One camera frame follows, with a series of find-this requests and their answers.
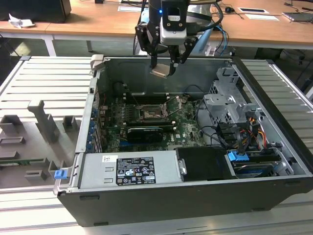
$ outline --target black cable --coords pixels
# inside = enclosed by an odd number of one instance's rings
[[[227,13],[226,15],[245,15],[247,13]],[[259,16],[283,16],[283,14],[280,14],[280,15],[269,15],[269,14],[255,14],[253,13],[253,15],[259,15]]]
[[[312,60],[308,63],[308,65],[302,70],[302,72],[300,73],[300,75],[297,77],[296,81],[295,81],[295,84],[298,83],[300,77],[303,75],[303,73],[305,72],[305,70],[307,70],[307,68],[309,67],[309,65],[313,62],[313,58]]]
[[[140,5],[134,5],[134,4],[131,4],[131,3],[125,3],[125,4],[127,4],[129,6],[134,6],[134,7],[141,7]]]
[[[208,137],[210,137],[210,138],[211,138],[211,141],[212,141],[212,139],[214,139],[215,141],[217,141],[218,143],[220,143],[221,145],[223,145],[222,142],[221,142],[218,138],[216,138],[216,137],[213,136],[215,133],[212,134],[212,135],[206,133],[206,132],[203,130],[205,127],[211,127],[211,128],[212,128],[212,126],[204,126],[204,127],[202,127],[201,130],[202,130],[203,134],[206,135],[206,136],[208,136]]]
[[[290,59],[292,59],[292,60],[294,60],[294,61],[299,61],[299,60],[297,60],[297,59],[292,58],[292,57],[290,56],[289,52],[285,51],[285,49],[283,49],[282,52],[283,52],[288,58],[290,58]]]
[[[139,7],[142,6],[142,1],[122,0],[122,1],[121,1],[121,4],[124,4],[124,3],[125,3],[125,4],[131,3],[131,4],[133,4],[133,5],[138,5]]]
[[[198,127],[200,127],[198,124],[198,113],[199,113],[200,106],[202,105],[203,102],[204,102],[204,99],[201,100],[200,104],[198,105],[197,111],[196,111],[195,119],[196,119],[196,124]]]
[[[225,3],[223,3],[223,2],[221,2],[221,4],[223,4],[225,7],[230,6],[231,8],[233,8],[233,6],[232,6],[231,4],[225,4]],[[236,15],[238,15],[242,20],[244,20],[244,18],[236,12],[235,8],[233,8],[233,9],[234,9],[233,12],[234,12]]]
[[[309,11],[310,11],[309,8],[305,8],[305,7],[303,7],[302,9],[307,10],[307,11],[300,11],[298,8],[294,7],[292,3],[290,4],[290,3],[285,2],[284,5],[285,5],[285,6],[289,6],[289,7],[293,8],[293,9],[295,9],[295,11],[296,11],[297,13],[299,13],[299,14],[306,13],[306,12],[309,12]]]
[[[221,40],[220,44],[218,45],[218,47],[215,49],[215,52],[217,52],[218,54],[220,54],[220,53],[218,52],[218,49],[220,49],[220,47],[221,47],[221,45],[223,44],[223,41],[224,41],[224,34],[223,34],[222,31],[220,31],[220,32],[221,32],[221,34],[222,34],[222,40]]]
[[[203,94],[205,94],[205,92],[204,92],[198,85],[196,85],[196,84],[190,84],[189,86],[187,86],[187,87],[185,88],[183,94],[186,94],[188,88],[190,88],[190,87],[196,87],[196,88],[198,88]]]
[[[202,26],[201,30],[199,32],[202,32],[202,31],[204,32],[204,31],[207,31],[208,29],[214,28],[215,26],[218,26],[222,22],[223,17],[224,17],[223,11],[222,11],[221,7],[218,5],[218,3],[215,3],[214,5],[219,11],[219,15],[220,15],[219,20],[214,22],[213,24],[208,25],[208,26]]]
[[[20,55],[18,55],[17,54],[17,52],[14,50],[14,48],[11,46],[11,44],[9,44],[9,42],[6,40],[6,42],[5,42],[6,44],[8,44],[10,47],[11,47],[11,49],[14,51],[14,53],[18,56],[18,57],[20,57]]]
[[[225,44],[225,48],[221,51],[220,55],[222,55],[224,53],[224,51],[227,48],[228,42],[229,42],[229,34],[225,30],[223,30],[223,32],[226,34],[226,44]]]
[[[215,132],[215,133],[212,134],[212,136],[214,136],[214,135],[217,135],[217,133]],[[212,145],[212,138],[210,138],[210,143]]]
[[[243,129],[245,130],[246,134],[248,135],[248,140],[247,140],[246,144],[244,145],[244,150],[246,150],[246,148],[248,148],[249,144],[251,143],[251,135],[247,129],[245,129],[245,128],[243,128]]]

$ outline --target computer tower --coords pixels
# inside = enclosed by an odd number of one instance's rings
[[[34,22],[64,23],[71,12],[69,0],[0,0],[0,20],[9,14],[18,19]]]

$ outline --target black plastic cover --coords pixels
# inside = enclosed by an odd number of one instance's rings
[[[233,179],[221,147],[182,147],[176,149],[179,160],[184,159],[187,175],[184,181]]]

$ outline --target wooden desk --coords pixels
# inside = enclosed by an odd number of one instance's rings
[[[72,12],[66,23],[51,23],[47,34],[70,34],[105,37],[133,37],[139,12],[117,11],[120,4],[93,0],[71,0]]]
[[[285,6],[284,0],[223,0],[231,4],[237,13],[242,13],[238,7],[265,9],[270,15],[281,15],[282,12],[295,12],[295,9]],[[313,8],[309,2],[293,1],[294,7],[304,11],[302,7]],[[229,45],[244,47],[272,48],[310,48],[313,49],[313,24],[290,23],[285,16],[275,16],[279,21],[250,20],[241,15],[224,13],[223,29],[229,34]],[[220,41],[221,33],[214,31],[210,41]]]
[[[295,12],[291,7],[284,6],[284,0],[223,0],[237,7],[263,8],[270,14]],[[293,5],[313,8],[312,3],[293,1]],[[105,2],[95,4],[93,0],[71,0],[72,12],[66,23],[36,23],[36,27],[18,29],[8,22],[0,22],[0,33],[3,37],[39,38],[46,43],[49,55],[55,56],[53,40],[85,40],[89,50],[90,41],[132,42],[134,27],[137,24],[138,12],[118,12],[119,4]],[[276,16],[279,21],[250,20],[245,15],[224,14],[223,28],[229,34],[230,46],[270,47],[313,49],[313,25],[290,23],[285,16]],[[210,44],[216,46],[222,39],[221,33],[214,31]]]

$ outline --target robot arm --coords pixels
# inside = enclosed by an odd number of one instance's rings
[[[216,3],[220,0],[149,0],[149,22],[140,22],[136,27],[136,35],[141,50],[151,57],[152,74],[167,77],[174,74],[179,63],[187,60],[198,42],[196,35],[218,25],[223,19],[223,12]],[[205,15],[188,12],[189,5],[215,4],[220,18],[213,24],[202,26],[197,21],[188,22],[187,16],[203,19]],[[179,45],[184,45],[185,52],[180,54]],[[168,51],[170,66],[157,63],[157,54]]]

